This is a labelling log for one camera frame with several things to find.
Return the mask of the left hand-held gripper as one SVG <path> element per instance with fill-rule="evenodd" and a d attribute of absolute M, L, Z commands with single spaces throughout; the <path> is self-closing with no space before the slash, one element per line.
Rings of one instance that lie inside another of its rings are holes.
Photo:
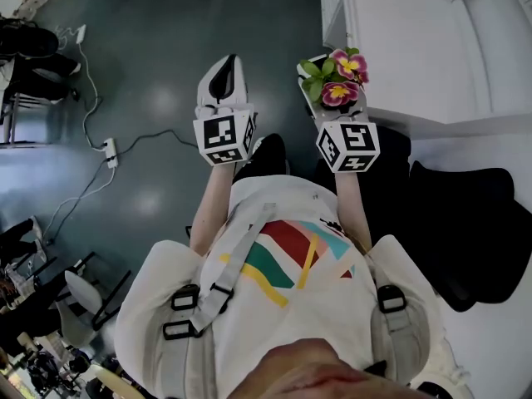
<path fill-rule="evenodd" d="M 197 103 L 201 107 L 196 109 L 193 125 L 199 152 L 211 166 L 249 158 L 256 115 L 247 102 L 244 67 L 236 54 L 217 61 L 199 82 Z M 209 105 L 212 103 L 238 105 Z"/>

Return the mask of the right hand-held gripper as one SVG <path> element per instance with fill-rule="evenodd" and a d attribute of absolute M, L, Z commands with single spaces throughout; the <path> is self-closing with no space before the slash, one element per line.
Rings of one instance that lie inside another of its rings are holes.
<path fill-rule="evenodd" d="M 318 130 L 316 147 L 333 173 L 365 172 L 380 155 L 377 126 L 369 121 L 362 86 L 347 113 L 325 109 L 322 91 L 331 76 L 328 60 L 328 55 L 322 54 L 296 66 L 298 86 Z"/>

